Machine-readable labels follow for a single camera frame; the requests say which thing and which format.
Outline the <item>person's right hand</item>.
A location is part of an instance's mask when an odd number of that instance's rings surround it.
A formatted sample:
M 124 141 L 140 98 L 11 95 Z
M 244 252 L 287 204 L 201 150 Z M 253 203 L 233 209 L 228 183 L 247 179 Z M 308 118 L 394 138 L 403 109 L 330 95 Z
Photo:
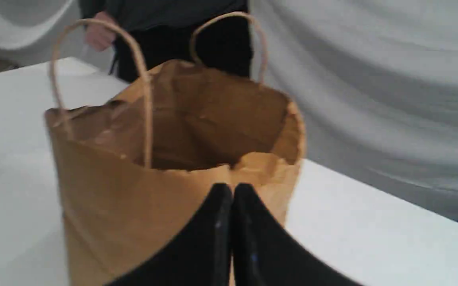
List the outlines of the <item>person's right hand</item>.
M 116 24 L 114 19 L 106 11 L 101 11 L 94 16 L 94 19 Z M 95 51 L 105 51 L 116 40 L 116 34 L 101 25 L 88 25 L 84 41 Z

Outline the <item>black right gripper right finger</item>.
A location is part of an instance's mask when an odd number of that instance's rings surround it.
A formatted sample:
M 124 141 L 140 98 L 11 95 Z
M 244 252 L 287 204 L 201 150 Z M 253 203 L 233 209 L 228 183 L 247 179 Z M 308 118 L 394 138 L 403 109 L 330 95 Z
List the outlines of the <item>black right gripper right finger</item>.
M 291 237 L 250 184 L 235 188 L 233 257 L 237 286 L 357 285 Z

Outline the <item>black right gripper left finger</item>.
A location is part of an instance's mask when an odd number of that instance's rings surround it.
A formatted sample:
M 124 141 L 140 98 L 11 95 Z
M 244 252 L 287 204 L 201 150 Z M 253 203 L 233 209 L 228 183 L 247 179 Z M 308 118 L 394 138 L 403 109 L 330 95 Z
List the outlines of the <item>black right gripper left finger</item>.
M 211 187 L 186 226 L 158 253 L 111 282 L 112 286 L 227 286 L 232 193 Z

